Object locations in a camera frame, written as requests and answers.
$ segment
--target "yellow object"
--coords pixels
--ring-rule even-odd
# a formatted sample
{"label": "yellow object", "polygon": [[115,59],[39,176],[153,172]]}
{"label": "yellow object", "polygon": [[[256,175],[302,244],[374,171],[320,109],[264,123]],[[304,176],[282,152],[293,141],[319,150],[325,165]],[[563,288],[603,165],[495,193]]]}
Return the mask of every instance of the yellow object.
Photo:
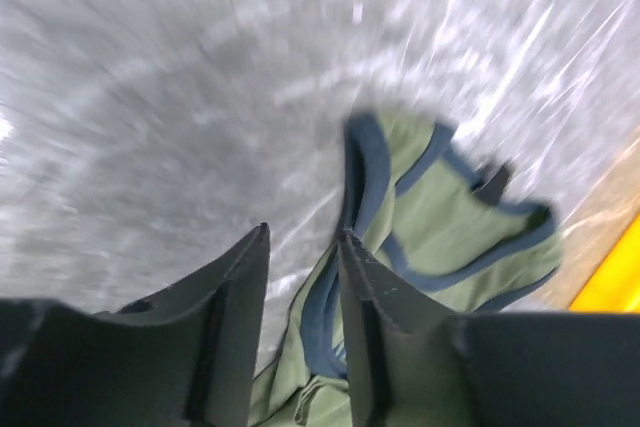
{"label": "yellow object", "polygon": [[589,279],[570,310],[640,313],[640,215]]}

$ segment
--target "wrinkled plastic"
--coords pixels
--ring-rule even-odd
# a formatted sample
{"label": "wrinkled plastic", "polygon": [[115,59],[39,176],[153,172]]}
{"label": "wrinkled plastic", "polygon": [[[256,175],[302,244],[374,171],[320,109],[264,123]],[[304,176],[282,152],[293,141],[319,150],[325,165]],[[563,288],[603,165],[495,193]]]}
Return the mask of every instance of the wrinkled plastic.
{"label": "wrinkled plastic", "polygon": [[352,109],[459,122],[563,217],[640,123],[638,0],[0,7],[0,294],[112,309],[268,221],[259,367],[333,233]]}

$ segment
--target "metallic surface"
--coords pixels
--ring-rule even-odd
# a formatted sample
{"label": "metallic surface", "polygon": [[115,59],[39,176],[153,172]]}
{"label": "metallic surface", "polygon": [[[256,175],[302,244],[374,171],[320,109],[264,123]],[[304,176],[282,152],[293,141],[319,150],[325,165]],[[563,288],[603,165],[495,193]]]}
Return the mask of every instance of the metallic surface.
{"label": "metallic surface", "polygon": [[259,366],[342,120],[437,112],[569,217],[640,124],[638,0],[0,0],[0,294],[113,309],[273,232]]}

